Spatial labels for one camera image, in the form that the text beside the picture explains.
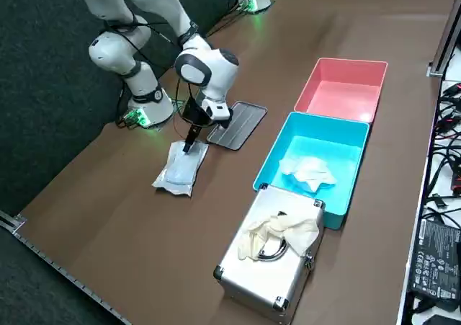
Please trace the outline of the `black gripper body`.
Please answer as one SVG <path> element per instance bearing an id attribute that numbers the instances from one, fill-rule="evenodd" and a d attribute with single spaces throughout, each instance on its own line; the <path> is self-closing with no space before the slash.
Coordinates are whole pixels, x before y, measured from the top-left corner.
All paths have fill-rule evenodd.
<path id="1" fill-rule="evenodd" d="M 181 117 L 184 121 L 198 127 L 210 127 L 213 121 L 209 115 L 197 104 L 194 97 L 186 101 Z"/>

